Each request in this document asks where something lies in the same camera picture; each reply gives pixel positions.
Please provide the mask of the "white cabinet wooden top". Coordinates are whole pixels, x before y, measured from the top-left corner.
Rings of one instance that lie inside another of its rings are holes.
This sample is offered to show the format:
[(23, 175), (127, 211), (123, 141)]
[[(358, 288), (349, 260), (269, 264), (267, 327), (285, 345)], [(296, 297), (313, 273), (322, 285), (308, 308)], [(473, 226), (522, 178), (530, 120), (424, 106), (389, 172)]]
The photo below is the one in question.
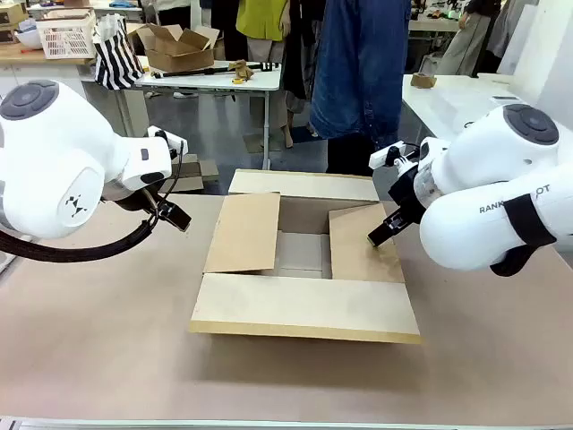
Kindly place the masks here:
[(14, 87), (38, 79), (63, 82), (93, 105), (123, 136), (142, 137), (150, 125), (140, 90), (108, 90), (93, 80), (89, 59), (48, 60), (20, 43), (0, 44), (0, 100)]

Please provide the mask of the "large white table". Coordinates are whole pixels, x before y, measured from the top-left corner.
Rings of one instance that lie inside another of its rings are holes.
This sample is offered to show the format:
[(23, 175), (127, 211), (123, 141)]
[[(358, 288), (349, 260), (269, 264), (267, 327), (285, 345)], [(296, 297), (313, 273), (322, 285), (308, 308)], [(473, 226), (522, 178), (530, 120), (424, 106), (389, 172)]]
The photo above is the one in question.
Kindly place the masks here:
[(498, 106), (520, 102), (507, 83), (463, 75), (440, 75), (430, 89), (403, 78), (398, 138), (419, 143), (428, 136), (451, 140)]

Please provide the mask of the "black white striped bag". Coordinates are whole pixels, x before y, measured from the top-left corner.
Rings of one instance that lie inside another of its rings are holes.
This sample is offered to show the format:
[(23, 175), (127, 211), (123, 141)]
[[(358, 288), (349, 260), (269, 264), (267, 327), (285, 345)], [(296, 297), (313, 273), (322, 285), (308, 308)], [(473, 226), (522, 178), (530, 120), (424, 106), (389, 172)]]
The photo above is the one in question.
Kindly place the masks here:
[(101, 17), (93, 33), (96, 51), (94, 80), (108, 90), (130, 89), (143, 75), (140, 60), (128, 40), (123, 15)]

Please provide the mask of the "white plastic basket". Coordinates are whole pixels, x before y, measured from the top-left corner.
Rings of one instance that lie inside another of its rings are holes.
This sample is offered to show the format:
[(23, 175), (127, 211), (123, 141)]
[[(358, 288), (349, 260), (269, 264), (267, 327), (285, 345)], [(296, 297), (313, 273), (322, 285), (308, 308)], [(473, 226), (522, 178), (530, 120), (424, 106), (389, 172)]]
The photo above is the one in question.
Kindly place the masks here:
[(96, 14), (91, 8), (63, 8), (45, 13), (36, 26), (46, 59), (92, 59)]

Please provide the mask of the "white foam board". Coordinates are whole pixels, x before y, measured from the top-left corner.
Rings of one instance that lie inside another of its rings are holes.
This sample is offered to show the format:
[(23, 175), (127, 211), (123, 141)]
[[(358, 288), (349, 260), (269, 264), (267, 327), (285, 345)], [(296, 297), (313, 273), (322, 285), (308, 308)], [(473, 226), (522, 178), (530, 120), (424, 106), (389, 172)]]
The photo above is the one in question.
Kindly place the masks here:
[(571, 31), (573, 0), (524, 5), (498, 68), (511, 77), (509, 90), (531, 104), (537, 102)]

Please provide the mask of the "brown cardboard shipping box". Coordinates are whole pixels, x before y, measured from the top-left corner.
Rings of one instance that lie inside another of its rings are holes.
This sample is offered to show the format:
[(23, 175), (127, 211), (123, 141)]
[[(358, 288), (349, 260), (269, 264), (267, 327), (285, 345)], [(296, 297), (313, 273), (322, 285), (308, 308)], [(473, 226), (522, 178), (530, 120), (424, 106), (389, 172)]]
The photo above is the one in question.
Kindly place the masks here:
[(386, 211), (363, 176), (239, 169), (192, 312), (195, 333), (417, 344)]

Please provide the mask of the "flattened cardboard box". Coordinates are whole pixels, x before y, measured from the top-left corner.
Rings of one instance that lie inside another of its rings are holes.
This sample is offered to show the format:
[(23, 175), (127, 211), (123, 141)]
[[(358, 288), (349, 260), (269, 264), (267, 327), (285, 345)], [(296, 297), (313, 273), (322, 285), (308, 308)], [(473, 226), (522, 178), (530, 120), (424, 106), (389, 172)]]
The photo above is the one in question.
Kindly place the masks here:
[(218, 181), (218, 167), (212, 159), (198, 159), (196, 154), (186, 154), (182, 163), (172, 160), (172, 175), (158, 189), (161, 194), (200, 191), (209, 182)]

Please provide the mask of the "person in beige trousers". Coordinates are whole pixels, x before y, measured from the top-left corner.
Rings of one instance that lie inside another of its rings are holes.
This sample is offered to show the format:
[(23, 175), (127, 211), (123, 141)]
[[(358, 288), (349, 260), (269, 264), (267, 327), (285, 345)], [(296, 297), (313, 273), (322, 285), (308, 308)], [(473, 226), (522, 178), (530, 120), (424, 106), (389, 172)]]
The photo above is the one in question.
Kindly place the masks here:
[(500, 0), (469, 0), (458, 20), (458, 33), (442, 56), (436, 74), (471, 75), (492, 16), (500, 10)]

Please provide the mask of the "white folding table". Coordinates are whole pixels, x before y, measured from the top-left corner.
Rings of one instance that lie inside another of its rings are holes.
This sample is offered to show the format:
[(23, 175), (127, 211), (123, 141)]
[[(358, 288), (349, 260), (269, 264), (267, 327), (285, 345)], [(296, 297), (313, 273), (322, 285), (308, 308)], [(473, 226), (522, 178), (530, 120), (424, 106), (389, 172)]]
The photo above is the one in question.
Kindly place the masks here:
[[(211, 67), (228, 66), (228, 61), (216, 60)], [(263, 160), (262, 169), (270, 170), (271, 161), (269, 157), (269, 95), (273, 91), (280, 89), (281, 78), (281, 64), (278, 69), (271, 72), (255, 71), (250, 80), (245, 81), (243, 84), (235, 85), (232, 80), (235, 74), (231, 73), (218, 73), (213, 75), (194, 75), (194, 76), (180, 76), (180, 77), (167, 77), (156, 79), (151, 76), (152, 72), (165, 73), (150, 67), (150, 70), (145, 73), (133, 86), (136, 89), (153, 89), (163, 92), (174, 92), (176, 90), (188, 90), (195, 93), (220, 93), (235, 95), (243, 93), (250, 97), (262, 98), (264, 100), (264, 117), (263, 117)]]

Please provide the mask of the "person in denim shirt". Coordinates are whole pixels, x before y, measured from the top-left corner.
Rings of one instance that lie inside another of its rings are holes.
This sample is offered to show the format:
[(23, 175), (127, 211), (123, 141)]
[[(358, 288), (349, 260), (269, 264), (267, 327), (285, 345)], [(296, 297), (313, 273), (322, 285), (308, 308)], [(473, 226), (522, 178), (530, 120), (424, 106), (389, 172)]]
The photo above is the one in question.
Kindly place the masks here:
[(310, 123), (329, 174), (371, 176), (398, 139), (410, 0), (326, 0)]

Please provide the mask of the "black rod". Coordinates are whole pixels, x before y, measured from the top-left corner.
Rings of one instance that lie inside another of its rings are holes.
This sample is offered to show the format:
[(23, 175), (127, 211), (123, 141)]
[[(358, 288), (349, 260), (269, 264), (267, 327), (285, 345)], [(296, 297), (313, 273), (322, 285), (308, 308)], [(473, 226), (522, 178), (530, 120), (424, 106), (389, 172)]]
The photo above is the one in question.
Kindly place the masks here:
[[(278, 62), (260, 62), (256, 64), (248, 65), (253, 73), (255, 71), (261, 72), (271, 72), (275, 69), (280, 67), (280, 63)], [(231, 73), (233, 71), (228, 71), (227, 66), (223, 67), (208, 67), (193, 71), (187, 72), (171, 72), (171, 73), (160, 73), (160, 72), (152, 72), (151, 76), (156, 79), (167, 78), (167, 77), (180, 77), (180, 76), (194, 76), (194, 75), (213, 75), (218, 73)]]

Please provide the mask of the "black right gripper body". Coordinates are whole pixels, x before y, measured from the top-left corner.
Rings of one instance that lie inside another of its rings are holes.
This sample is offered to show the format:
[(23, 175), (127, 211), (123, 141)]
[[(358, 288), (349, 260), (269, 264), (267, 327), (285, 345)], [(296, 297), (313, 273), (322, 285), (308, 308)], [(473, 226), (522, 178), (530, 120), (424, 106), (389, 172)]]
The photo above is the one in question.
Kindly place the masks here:
[(398, 170), (398, 179), (389, 189), (389, 196), (398, 208), (388, 216), (389, 224), (419, 224), (423, 216), (423, 205), (415, 195), (414, 181), (418, 164), (403, 165)]

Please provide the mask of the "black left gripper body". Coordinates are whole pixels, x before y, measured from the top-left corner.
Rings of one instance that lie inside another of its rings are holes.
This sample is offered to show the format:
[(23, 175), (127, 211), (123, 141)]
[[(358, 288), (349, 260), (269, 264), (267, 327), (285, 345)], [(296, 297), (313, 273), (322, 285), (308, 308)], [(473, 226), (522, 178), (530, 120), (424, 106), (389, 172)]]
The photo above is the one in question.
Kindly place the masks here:
[(141, 190), (131, 191), (122, 184), (112, 181), (104, 185), (103, 201), (114, 202), (126, 211), (153, 211), (153, 205), (145, 191), (155, 199), (155, 202), (158, 201), (158, 187), (156, 185), (147, 185)]

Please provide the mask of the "open cardboard box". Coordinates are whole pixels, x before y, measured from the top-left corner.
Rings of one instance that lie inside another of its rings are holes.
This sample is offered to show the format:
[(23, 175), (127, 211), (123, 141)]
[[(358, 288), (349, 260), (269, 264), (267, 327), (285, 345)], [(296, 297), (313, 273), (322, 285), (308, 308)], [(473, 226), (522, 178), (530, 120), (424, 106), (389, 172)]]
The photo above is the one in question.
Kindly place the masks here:
[(195, 31), (179, 25), (147, 24), (136, 30), (149, 66), (168, 73), (190, 72), (214, 65), (219, 30), (198, 26)]

